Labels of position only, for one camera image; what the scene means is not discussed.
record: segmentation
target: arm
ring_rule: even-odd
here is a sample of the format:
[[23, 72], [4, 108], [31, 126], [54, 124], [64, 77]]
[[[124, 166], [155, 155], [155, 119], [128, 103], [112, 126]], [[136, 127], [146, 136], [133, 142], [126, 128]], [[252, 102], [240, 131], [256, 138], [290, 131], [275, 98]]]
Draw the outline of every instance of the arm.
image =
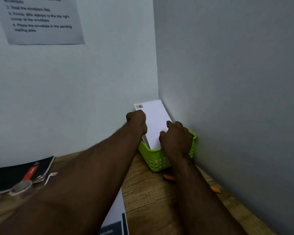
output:
[[167, 122], [160, 133], [176, 179], [177, 197], [187, 234], [247, 234], [196, 168], [188, 152], [192, 135], [180, 122]]
[[0, 225], [0, 234], [97, 234], [134, 158], [146, 116], [127, 114], [127, 123], [59, 171]]

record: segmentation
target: forearm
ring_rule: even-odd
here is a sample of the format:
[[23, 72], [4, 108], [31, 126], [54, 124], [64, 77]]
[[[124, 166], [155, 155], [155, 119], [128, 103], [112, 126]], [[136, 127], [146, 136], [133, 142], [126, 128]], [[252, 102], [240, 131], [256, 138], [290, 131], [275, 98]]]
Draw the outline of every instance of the forearm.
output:
[[0, 225], [0, 234], [96, 234], [109, 211], [141, 140], [126, 123], [84, 151], [53, 182]]
[[194, 162], [187, 156], [171, 157], [182, 219], [188, 234], [246, 234]]

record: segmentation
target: table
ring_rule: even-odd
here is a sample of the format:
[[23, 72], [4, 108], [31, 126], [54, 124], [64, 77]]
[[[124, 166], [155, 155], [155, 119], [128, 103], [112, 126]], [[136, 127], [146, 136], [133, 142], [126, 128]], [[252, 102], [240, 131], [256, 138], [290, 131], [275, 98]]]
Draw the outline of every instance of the table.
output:
[[[57, 172], [80, 153], [56, 158], [50, 172]], [[209, 175], [204, 173], [208, 184], [221, 188]], [[179, 206], [175, 185], [162, 179], [163, 173], [153, 173], [137, 152], [122, 185], [123, 200], [130, 235], [134, 234], [183, 234], [179, 217]], [[44, 182], [34, 184], [39, 191]], [[234, 218], [249, 234], [275, 234], [254, 214], [235, 200], [226, 190], [218, 195]], [[14, 201], [7, 194], [0, 195], [0, 223], [7, 219], [26, 200]]]

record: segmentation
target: gray wall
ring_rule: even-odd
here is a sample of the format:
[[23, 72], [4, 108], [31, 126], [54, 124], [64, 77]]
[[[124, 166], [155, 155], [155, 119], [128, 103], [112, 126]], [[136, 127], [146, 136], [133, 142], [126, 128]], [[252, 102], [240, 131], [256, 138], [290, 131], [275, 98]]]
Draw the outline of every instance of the gray wall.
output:
[[158, 99], [152, 0], [77, 0], [85, 45], [8, 45], [0, 26], [0, 166], [84, 150]]
[[294, 0], [154, 0], [159, 98], [195, 160], [294, 234]]

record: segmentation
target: red stripe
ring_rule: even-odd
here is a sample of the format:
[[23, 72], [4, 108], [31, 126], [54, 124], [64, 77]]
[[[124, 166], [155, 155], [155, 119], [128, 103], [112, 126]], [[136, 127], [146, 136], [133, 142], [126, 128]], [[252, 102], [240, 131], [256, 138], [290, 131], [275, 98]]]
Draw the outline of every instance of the red stripe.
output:
[[38, 165], [37, 165], [37, 166], [33, 166], [33, 167], [31, 167], [31, 168], [28, 170], [27, 174], [26, 174], [26, 175], [24, 176], [24, 178], [22, 179], [22, 181], [24, 181], [24, 180], [30, 180], [31, 177], [32, 177], [32, 175], [34, 175], [35, 171], [37, 170], [37, 168], [38, 168]]

